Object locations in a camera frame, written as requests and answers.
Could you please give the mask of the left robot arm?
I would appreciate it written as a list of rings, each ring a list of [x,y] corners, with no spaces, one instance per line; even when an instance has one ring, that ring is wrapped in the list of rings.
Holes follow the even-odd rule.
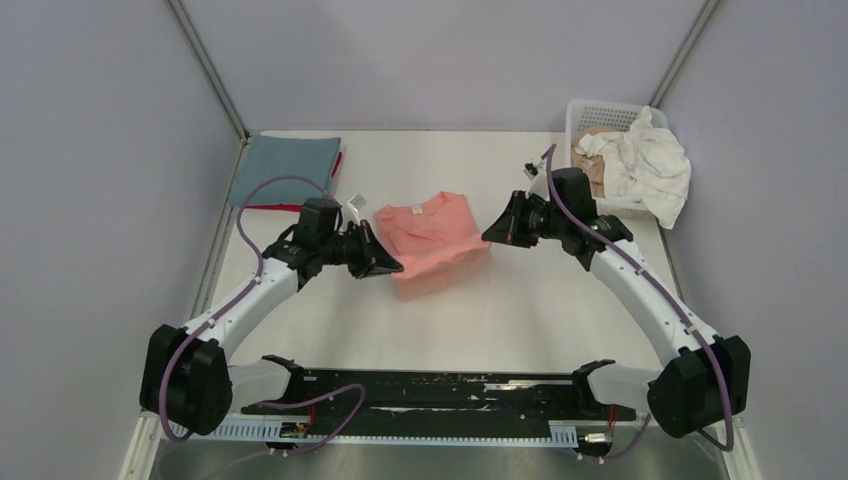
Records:
[[[355,279],[403,271],[368,221],[341,224],[342,211],[333,200],[308,199],[297,222],[257,253],[256,268],[233,292],[183,326],[164,324],[151,334],[140,404],[158,415],[169,439],[208,435],[230,413],[264,401],[283,414],[304,405],[304,384],[279,359],[230,361],[273,310],[325,267],[344,266]]]

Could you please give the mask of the salmon pink t-shirt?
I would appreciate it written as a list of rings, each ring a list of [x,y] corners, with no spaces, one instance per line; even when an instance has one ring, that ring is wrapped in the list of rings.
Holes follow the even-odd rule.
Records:
[[[419,204],[387,205],[374,220],[382,245],[403,266],[392,275],[403,301],[463,281],[491,262],[491,245],[462,194],[440,192]]]

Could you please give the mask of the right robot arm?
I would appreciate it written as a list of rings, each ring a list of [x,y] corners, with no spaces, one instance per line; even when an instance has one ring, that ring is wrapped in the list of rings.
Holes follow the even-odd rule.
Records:
[[[553,171],[547,198],[515,190],[503,213],[482,234],[486,242],[532,248],[556,240],[599,280],[647,336],[660,369],[596,361],[577,370],[571,403],[584,417],[617,405],[650,414],[681,438],[745,411],[751,351],[740,336],[726,337],[672,294],[650,267],[632,232],[602,216],[587,175]]]

